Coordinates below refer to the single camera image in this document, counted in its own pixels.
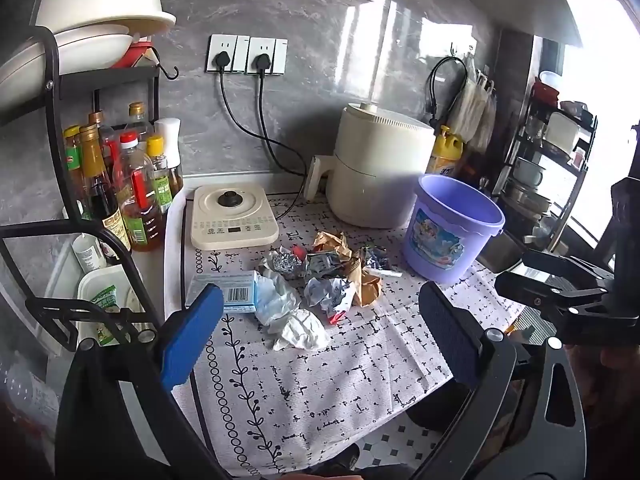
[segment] white patterned tablecloth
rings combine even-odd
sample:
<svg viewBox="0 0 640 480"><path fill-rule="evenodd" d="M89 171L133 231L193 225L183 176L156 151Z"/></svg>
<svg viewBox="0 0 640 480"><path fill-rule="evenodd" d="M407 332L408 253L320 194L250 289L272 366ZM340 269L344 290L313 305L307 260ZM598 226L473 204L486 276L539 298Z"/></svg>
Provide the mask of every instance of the white patterned tablecloth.
<svg viewBox="0 0 640 480"><path fill-rule="evenodd" d="M167 222L167 316L180 310L181 289L188 288L196 273L256 269L269 249L196 250L189 231L192 197L187 190L178 195ZM292 195L269 200L278 215ZM366 242L386 247L391 264L403 275L384 279L383 294L373 308L352 308L337 326L327 324L331 344L322 351L274 352L272 336L253 314L223 316L194 371L210 439L218 460L233 476L281 473L322 462L450 378L418 312L418 292L425 280L402 258L404 229L344 224L322 200L295 206L280 221L280 238L273 247L310 248L320 230L343 231L353 249ZM500 298L494 279L475 262L459 282L443 289L444 294L453 305L468 308L484 328L505 329L521 306ZM202 436L189 381L173 394Z"/></svg>

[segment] white tile floor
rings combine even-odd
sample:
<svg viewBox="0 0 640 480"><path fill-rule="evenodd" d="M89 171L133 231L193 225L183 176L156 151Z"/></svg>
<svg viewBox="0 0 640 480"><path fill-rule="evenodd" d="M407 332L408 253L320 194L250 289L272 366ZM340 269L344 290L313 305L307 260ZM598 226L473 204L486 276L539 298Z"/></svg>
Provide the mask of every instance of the white tile floor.
<svg viewBox="0 0 640 480"><path fill-rule="evenodd" d="M442 435L414 424L406 413L392 418L357 441L360 458L356 469L376 465L407 464L417 468L436 446ZM241 480L276 480L280 475L248 477Z"/></svg>

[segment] window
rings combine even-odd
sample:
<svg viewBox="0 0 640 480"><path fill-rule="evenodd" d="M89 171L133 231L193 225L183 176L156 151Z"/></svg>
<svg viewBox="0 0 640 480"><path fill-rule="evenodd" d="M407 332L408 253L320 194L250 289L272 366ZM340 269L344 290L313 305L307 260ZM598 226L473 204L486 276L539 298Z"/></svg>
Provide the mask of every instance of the window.
<svg viewBox="0 0 640 480"><path fill-rule="evenodd" d="M583 48L566 46L560 100L582 101L599 124L589 171L572 217L594 240L611 218L610 188L626 177L636 148L631 126L640 116L640 34L617 0L567 0ZM575 177L549 160L542 194L566 201Z"/></svg>

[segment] wall outlet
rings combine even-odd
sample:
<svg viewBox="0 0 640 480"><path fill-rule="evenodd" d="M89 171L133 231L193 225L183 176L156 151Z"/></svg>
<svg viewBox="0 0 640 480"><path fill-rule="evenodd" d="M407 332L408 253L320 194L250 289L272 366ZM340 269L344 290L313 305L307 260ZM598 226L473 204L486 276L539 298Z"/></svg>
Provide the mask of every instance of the wall outlet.
<svg viewBox="0 0 640 480"><path fill-rule="evenodd" d="M255 58L260 54L269 54L271 63L273 63L275 44L275 38L251 38L249 40L249 53L246 60L246 72L248 74L258 73L258 69L255 67Z"/></svg>
<svg viewBox="0 0 640 480"><path fill-rule="evenodd" d="M209 51L207 53L207 66L205 70L207 72L217 72L218 67L214 60L220 52L225 50L226 53L229 54L229 59L233 61L237 40L238 37L231 34L212 34L209 38ZM225 67L225 72L228 72L231 68L232 65L230 63Z"/></svg>

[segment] purple bucket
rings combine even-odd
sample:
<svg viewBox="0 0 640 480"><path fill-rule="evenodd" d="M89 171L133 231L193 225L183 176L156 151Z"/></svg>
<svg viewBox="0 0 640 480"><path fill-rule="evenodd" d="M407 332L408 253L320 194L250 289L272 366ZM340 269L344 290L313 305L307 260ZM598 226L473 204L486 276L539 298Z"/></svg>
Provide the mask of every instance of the purple bucket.
<svg viewBox="0 0 640 480"><path fill-rule="evenodd" d="M421 276L453 284L489 237L502 231L504 214L477 189L448 176L423 175L415 193L402 253Z"/></svg>

